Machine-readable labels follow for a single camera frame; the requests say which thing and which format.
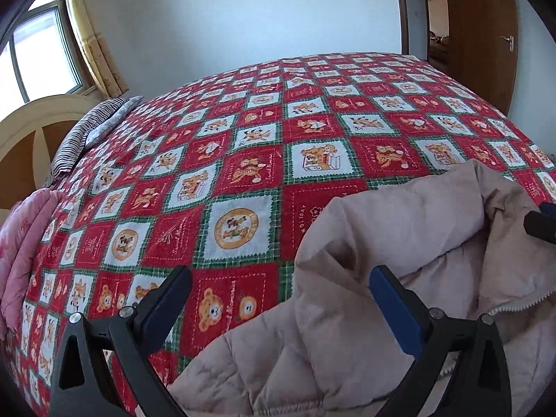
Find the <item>beige quilted down coat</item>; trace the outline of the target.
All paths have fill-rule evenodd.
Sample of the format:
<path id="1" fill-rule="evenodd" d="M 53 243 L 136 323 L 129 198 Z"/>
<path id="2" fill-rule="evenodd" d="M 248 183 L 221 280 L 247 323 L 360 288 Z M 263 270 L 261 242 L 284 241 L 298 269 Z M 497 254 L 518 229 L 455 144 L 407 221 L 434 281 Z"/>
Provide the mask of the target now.
<path id="1" fill-rule="evenodd" d="M 214 340 L 169 387 L 191 416 L 374 416 L 412 360 L 368 291 L 386 265 L 450 317 L 491 315 L 512 413 L 555 375 L 555 247 L 526 234 L 535 203 L 478 161 L 345 198 L 299 246 L 290 299 Z"/>

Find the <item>pink folded quilt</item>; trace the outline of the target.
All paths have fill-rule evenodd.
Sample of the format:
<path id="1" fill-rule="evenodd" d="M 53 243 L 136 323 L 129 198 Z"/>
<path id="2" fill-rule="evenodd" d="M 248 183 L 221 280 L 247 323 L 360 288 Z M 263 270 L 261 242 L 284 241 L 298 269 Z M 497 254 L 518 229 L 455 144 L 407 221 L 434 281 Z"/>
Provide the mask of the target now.
<path id="1" fill-rule="evenodd" d="M 17 202 L 1 227 L 1 341 L 16 332 L 33 259 L 61 193 L 41 188 Z"/>

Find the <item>brown wooden door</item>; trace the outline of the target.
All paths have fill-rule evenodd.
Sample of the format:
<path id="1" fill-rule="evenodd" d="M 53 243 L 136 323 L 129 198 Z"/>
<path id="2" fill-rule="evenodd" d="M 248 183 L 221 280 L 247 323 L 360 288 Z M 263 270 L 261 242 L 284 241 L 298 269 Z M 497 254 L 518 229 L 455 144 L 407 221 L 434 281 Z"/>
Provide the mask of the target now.
<path id="1" fill-rule="evenodd" d="M 448 0 L 450 76 L 507 114 L 515 86 L 515 0 Z M 515 50 L 500 37 L 515 37 Z"/>

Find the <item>cream wooden headboard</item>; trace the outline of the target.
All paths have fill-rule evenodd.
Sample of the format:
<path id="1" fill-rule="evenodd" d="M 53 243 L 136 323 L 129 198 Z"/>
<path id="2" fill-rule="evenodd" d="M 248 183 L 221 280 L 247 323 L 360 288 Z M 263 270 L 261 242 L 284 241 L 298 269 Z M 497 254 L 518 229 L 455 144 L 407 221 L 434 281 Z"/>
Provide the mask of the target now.
<path id="1" fill-rule="evenodd" d="M 30 102 L 1 120 L 1 219 L 42 187 L 57 148 L 100 99 L 64 94 Z"/>

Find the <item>red patchwork bear bedspread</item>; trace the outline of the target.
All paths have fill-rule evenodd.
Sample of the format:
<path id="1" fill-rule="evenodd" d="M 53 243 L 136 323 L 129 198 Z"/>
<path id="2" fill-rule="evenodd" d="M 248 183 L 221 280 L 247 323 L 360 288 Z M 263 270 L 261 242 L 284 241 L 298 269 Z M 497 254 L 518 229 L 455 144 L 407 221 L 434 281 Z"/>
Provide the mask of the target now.
<path id="1" fill-rule="evenodd" d="M 11 375 L 47 415 L 70 315 L 113 315 L 184 264 L 192 295 L 151 357 L 170 382 L 216 337 L 289 298 L 296 251 L 331 199 L 469 159 L 535 202 L 555 197 L 539 147 L 412 56 L 281 59 L 145 102 L 57 181 L 63 196 L 4 345 Z"/>

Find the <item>grey striped pillow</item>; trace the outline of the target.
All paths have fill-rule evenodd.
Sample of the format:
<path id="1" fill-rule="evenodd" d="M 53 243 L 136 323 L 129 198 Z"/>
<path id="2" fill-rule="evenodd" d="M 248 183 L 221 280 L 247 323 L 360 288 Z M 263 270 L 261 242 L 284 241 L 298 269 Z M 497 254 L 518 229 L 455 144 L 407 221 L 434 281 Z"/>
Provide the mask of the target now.
<path id="1" fill-rule="evenodd" d="M 143 99 L 143 96 L 109 99 L 86 112 L 61 141 L 44 185 L 52 186 L 71 172 L 81 154 L 100 144 Z"/>

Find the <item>yellow right curtain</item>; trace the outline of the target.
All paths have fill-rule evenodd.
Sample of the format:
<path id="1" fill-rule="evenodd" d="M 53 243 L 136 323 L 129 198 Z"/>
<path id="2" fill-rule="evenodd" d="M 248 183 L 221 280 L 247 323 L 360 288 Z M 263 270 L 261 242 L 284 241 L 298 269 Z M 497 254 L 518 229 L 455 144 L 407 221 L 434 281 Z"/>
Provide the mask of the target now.
<path id="1" fill-rule="evenodd" d="M 65 0 L 70 25 L 92 80 L 106 98 L 123 96 L 128 90 L 107 47 L 104 35 L 94 28 L 85 0 Z"/>

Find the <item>window with grey frame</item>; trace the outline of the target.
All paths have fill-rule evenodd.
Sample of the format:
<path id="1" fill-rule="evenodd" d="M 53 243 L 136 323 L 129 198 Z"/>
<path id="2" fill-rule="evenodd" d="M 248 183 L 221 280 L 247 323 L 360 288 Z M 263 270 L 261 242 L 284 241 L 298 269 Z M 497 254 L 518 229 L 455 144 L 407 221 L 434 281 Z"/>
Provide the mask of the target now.
<path id="1" fill-rule="evenodd" d="M 1 51 L 1 117 L 42 97 L 92 86 L 65 0 L 35 0 Z"/>

